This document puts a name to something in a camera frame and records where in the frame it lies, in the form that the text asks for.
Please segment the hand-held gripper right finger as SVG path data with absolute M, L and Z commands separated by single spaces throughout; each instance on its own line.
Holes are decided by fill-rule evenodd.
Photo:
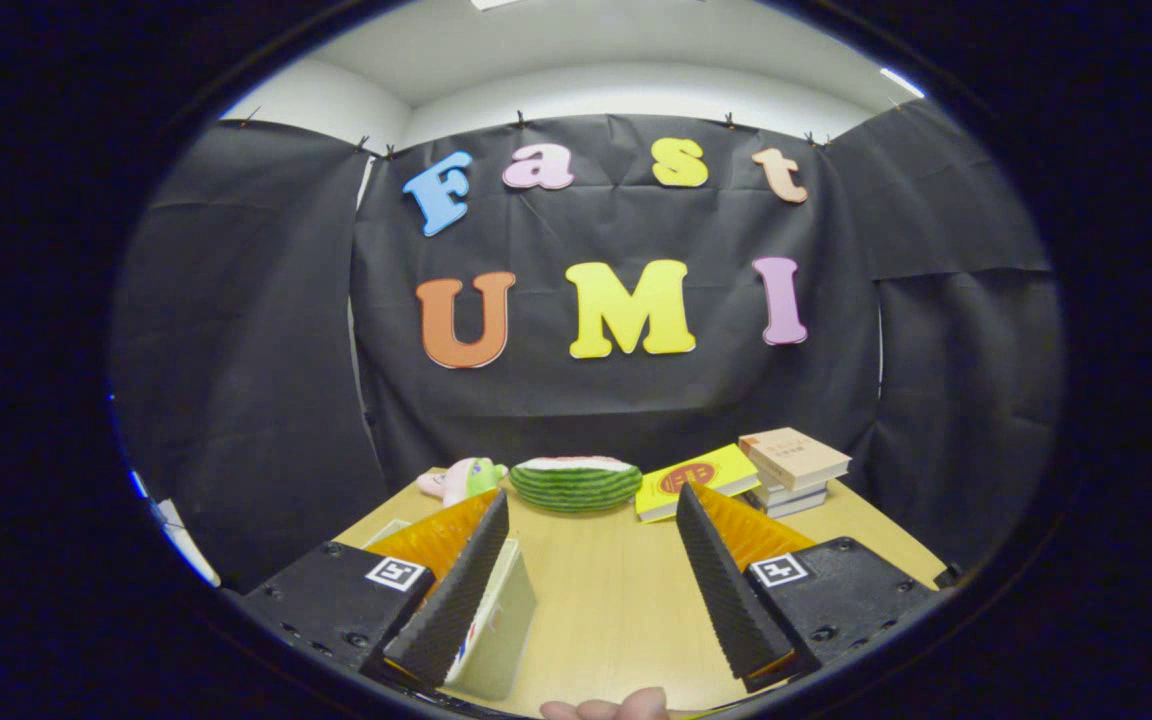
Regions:
M 938 594 L 849 536 L 813 541 L 707 486 L 676 526 L 735 679 L 758 692 L 850 660 Z

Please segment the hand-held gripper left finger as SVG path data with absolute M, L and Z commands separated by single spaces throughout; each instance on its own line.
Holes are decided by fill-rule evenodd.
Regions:
M 509 532 L 503 488 L 357 548 L 326 541 L 238 597 L 294 647 L 351 673 L 435 689 L 456 660 Z

